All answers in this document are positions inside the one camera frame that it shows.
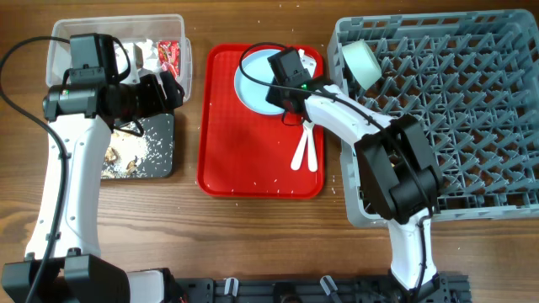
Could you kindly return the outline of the light blue plate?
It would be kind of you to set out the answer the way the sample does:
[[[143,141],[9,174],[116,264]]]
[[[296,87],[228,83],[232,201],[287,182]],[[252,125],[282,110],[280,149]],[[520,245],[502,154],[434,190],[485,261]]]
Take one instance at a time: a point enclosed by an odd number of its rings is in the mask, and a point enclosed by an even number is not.
[[[274,73],[268,58],[280,50],[267,48],[256,50],[242,60],[243,70],[250,76],[262,82],[272,82]],[[269,87],[258,84],[246,78],[238,67],[234,77],[234,88],[240,101],[250,110],[263,115],[278,115],[283,109],[265,100]]]

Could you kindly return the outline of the white napkin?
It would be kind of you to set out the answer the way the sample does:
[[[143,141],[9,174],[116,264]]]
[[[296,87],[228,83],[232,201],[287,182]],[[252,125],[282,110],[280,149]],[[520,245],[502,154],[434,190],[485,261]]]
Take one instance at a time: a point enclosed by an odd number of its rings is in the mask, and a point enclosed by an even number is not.
[[[116,66],[119,74],[125,72],[128,61],[131,66],[130,73],[121,83],[136,84],[143,76],[155,74],[156,76],[163,70],[157,55],[157,44],[152,40],[124,43],[123,48],[115,45]]]

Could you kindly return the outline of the red snack wrapper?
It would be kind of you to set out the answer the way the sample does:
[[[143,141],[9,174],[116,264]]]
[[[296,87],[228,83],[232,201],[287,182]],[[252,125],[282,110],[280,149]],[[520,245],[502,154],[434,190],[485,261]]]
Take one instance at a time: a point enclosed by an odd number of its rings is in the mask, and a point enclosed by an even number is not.
[[[160,40],[157,43],[157,55],[160,67],[164,72],[170,72],[174,78],[180,73],[180,48],[177,40]]]

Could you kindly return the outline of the green bowl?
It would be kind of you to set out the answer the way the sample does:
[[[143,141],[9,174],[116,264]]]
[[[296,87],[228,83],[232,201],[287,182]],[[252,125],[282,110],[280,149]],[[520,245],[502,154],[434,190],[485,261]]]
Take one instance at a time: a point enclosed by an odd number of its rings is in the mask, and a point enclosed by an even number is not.
[[[379,78],[382,69],[371,48],[364,40],[358,40],[342,47],[344,61],[359,85],[368,90]]]

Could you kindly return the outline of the yellow cup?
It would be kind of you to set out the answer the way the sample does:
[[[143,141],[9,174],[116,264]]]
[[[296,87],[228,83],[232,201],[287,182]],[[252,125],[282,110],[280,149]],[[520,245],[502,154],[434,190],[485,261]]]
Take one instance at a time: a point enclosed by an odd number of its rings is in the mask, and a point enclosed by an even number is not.
[[[389,156],[389,160],[393,167],[399,166],[402,162],[402,158],[395,153]]]

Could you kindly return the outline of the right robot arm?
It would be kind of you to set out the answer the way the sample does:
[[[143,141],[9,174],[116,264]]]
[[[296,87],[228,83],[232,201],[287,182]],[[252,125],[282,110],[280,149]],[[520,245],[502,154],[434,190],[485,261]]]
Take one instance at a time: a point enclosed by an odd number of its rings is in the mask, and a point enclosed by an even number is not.
[[[295,88],[273,79],[267,100],[332,131],[354,149],[360,189],[387,221],[391,274],[403,290],[418,295],[437,275],[430,224],[441,183],[419,121],[410,114],[395,118],[372,111],[322,77]]]

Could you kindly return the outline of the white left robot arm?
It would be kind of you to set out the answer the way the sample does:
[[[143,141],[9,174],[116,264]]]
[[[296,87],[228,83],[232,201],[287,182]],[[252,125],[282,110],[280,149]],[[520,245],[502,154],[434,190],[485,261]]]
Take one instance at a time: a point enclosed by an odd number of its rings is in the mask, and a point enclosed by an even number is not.
[[[49,158],[38,222],[24,261],[3,267],[15,302],[181,302],[166,268],[127,273],[100,257],[101,170],[116,120],[137,122],[182,105],[170,72],[124,84],[102,67],[68,71],[44,99]]]

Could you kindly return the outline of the grey dishwasher rack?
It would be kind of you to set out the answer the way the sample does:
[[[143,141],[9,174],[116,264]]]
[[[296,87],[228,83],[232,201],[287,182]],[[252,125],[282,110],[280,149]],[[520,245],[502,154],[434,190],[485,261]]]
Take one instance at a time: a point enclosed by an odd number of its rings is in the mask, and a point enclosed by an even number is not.
[[[364,40],[368,90],[342,47]],[[436,221],[538,214],[538,26],[525,9],[340,19],[331,79],[367,108],[420,121],[442,172]]]

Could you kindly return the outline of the red serving tray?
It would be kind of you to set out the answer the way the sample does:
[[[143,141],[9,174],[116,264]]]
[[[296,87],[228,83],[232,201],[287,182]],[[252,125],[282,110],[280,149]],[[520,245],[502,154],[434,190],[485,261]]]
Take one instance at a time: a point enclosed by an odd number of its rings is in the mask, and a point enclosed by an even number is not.
[[[318,170],[291,160],[302,136],[295,114],[262,115],[234,89],[245,44],[215,46],[206,61],[197,182],[209,195],[255,199],[310,199],[324,184],[324,133],[315,127]]]

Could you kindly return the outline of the clear plastic bin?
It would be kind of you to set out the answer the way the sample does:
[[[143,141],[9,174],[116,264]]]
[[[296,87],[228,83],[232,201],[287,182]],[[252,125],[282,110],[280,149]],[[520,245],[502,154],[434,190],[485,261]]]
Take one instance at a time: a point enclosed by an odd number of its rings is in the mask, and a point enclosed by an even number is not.
[[[184,101],[191,96],[193,66],[190,40],[185,34],[184,19],[181,15],[153,14],[85,19],[61,19],[52,29],[52,35],[69,39],[72,35],[82,34],[112,35],[124,43],[145,41],[158,43],[160,40],[177,40],[180,48],[180,73],[176,78],[184,89]]]

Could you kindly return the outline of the black mounting rail base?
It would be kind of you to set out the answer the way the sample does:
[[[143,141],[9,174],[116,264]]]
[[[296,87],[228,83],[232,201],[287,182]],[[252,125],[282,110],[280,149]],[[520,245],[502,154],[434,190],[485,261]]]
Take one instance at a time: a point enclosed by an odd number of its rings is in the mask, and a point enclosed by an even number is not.
[[[354,279],[239,280],[227,278],[177,279],[185,292],[183,302],[265,303],[265,302],[411,302],[412,293],[401,289],[389,276]],[[439,274],[423,285],[419,300],[429,303],[472,303],[466,275]]]

